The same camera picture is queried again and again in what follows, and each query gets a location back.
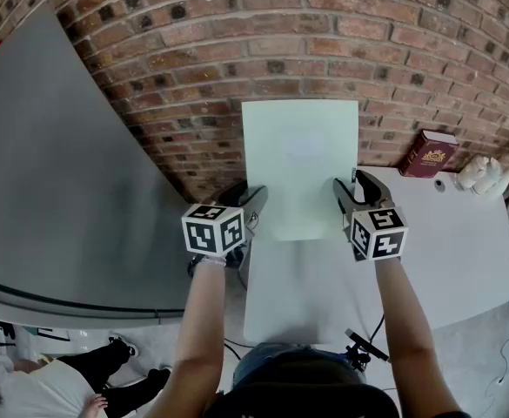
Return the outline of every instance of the forearm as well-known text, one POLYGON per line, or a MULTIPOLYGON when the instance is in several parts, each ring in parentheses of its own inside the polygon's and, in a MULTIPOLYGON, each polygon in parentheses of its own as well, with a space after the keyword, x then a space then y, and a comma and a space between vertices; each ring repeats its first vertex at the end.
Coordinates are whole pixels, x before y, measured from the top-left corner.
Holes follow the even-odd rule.
POLYGON ((401 262, 377 261, 376 277, 403 416, 429 418, 459 411, 439 370, 432 331, 401 262))
POLYGON ((376 261, 376 277, 392 359, 414 352, 433 352, 432 331, 401 262, 376 261))
POLYGON ((177 341, 176 363, 223 366, 224 268, 210 262, 196 267, 177 341))

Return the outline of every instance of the black pants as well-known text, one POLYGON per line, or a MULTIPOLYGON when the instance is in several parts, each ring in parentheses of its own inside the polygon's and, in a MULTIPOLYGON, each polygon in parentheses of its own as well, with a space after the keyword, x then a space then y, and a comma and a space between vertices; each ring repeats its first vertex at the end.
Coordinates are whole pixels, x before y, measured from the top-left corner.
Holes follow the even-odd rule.
POLYGON ((169 379, 169 370, 150 370, 148 377, 124 388, 105 388, 109 377, 130 358, 129 348, 120 340, 106 347, 75 356, 63 356, 60 361, 75 368, 97 394, 108 402, 105 413, 109 418, 121 418, 153 400, 169 379))

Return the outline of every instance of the tripod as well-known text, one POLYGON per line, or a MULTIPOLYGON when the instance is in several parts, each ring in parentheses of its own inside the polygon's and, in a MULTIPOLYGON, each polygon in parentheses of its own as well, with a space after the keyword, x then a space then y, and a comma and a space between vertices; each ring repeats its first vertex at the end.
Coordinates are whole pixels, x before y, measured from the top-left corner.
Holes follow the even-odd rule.
POLYGON ((390 357, 387 354, 375 348, 368 340, 363 339, 350 328, 345 331, 345 334, 354 341, 354 345, 347 346, 345 356, 347 361, 357 370, 361 372, 366 370, 366 365, 371 360, 370 355, 376 356, 378 359, 385 362, 390 360, 390 357))

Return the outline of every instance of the hand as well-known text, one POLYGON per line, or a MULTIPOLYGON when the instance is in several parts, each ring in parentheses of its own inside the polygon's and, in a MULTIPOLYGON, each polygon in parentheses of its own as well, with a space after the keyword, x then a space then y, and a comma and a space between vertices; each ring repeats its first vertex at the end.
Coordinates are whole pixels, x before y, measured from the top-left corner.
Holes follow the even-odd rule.
POLYGON ((97 418, 99 416, 99 412, 106 407, 107 400, 100 394, 94 394, 86 402, 84 410, 82 411, 82 414, 80 414, 79 418, 97 418))

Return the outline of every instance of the white table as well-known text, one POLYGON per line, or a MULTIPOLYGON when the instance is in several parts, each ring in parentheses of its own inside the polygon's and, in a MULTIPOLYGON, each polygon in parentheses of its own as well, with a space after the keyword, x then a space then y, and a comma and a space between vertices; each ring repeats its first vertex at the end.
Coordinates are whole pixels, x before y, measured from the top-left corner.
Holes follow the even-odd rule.
MULTIPOLYGON (((446 172, 435 179, 413 179, 392 168, 362 169, 390 188, 405 213, 409 236, 402 262, 432 328, 509 301, 509 221, 501 197, 459 192, 446 172), (434 187, 436 179, 444 182, 443 193, 434 187)), ((244 318, 247 340, 346 343, 347 328, 368 336, 382 313, 373 264, 355 262, 345 237, 254 239, 244 318)))

